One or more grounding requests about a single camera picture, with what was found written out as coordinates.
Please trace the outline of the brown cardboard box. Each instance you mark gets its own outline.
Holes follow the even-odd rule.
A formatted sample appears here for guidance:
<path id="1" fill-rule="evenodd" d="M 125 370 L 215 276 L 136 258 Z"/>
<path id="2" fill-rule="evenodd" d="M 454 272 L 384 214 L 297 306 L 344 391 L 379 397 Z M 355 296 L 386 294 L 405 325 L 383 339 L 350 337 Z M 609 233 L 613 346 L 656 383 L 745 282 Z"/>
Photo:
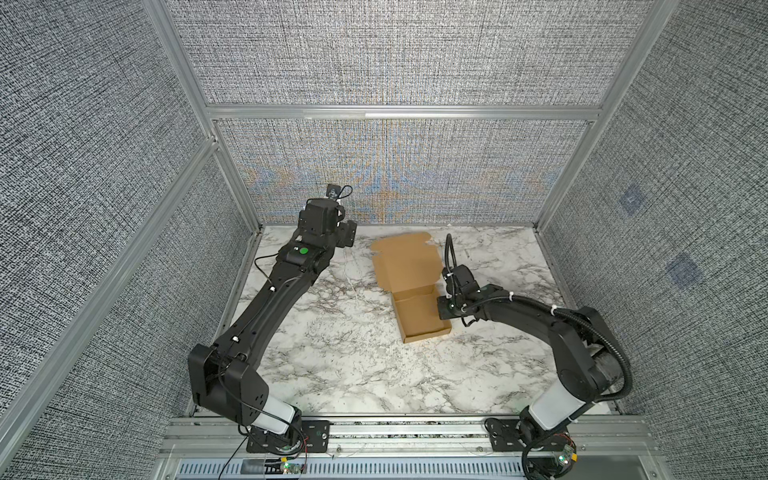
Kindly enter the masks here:
<path id="1" fill-rule="evenodd" d="M 451 322 L 438 314 L 443 263 L 432 236 L 413 232 L 380 238 L 371 250 L 377 284 L 391 295 L 402 341 L 449 334 Z"/>

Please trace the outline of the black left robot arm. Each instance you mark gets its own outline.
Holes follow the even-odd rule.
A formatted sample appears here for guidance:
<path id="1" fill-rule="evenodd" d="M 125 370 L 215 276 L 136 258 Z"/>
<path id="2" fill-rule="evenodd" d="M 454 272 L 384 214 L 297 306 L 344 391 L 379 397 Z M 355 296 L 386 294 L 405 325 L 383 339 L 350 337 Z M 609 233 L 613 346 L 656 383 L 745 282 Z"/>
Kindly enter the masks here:
<path id="1" fill-rule="evenodd" d="M 303 451 L 306 437 L 299 409 L 270 394 L 258 367 L 277 329 L 329 266 L 335 251 L 354 244 L 356 229 L 337 199 L 309 199 L 292 237 L 275 254 L 262 289 L 211 345 L 197 344 L 188 356 L 194 404 L 250 432 L 264 433 L 273 454 Z"/>

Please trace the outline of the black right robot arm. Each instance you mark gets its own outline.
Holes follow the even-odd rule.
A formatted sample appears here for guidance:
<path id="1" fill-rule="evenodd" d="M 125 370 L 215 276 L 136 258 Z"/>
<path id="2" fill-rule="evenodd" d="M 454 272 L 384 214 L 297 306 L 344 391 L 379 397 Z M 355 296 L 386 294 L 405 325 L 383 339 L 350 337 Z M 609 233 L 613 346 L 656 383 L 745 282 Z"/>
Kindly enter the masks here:
<path id="1" fill-rule="evenodd" d="M 459 318 L 507 325 L 549 345 L 557 378 L 520 413 L 510 433 L 493 437 L 538 448 L 566 431 L 592 406 L 622 399 L 633 387 L 628 356 L 600 314 L 547 305 L 494 284 L 480 286 L 464 265 L 442 271 L 446 294 L 437 300 L 442 320 Z"/>

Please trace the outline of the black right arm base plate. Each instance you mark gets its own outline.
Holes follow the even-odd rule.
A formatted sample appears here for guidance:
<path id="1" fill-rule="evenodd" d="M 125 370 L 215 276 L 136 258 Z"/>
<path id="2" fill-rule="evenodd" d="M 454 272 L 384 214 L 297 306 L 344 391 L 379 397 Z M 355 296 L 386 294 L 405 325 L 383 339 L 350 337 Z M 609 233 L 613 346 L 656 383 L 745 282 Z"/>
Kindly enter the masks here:
<path id="1" fill-rule="evenodd" d="M 561 452 L 576 450 L 576 444 L 566 429 L 545 431 L 528 418 L 489 417 L 483 421 L 494 452 L 522 453 L 526 447 L 532 452 Z"/>

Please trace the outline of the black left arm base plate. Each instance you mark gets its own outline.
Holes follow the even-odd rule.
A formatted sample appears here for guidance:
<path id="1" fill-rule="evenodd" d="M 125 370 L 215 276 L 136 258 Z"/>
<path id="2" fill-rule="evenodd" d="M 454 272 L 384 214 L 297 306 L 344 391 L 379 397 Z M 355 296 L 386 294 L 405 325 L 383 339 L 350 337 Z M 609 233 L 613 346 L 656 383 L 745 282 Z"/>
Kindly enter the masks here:
<path id="1" fill-rule="evenodd" d="M 248 433 L 248 453 L 268 453 L 275 456 L 294 456 L 304 453 L 326 453 L 330 440 L 331 422 L 302 420 L 301 433 L 289 427 L 284 434 L 251 427 Z"/>

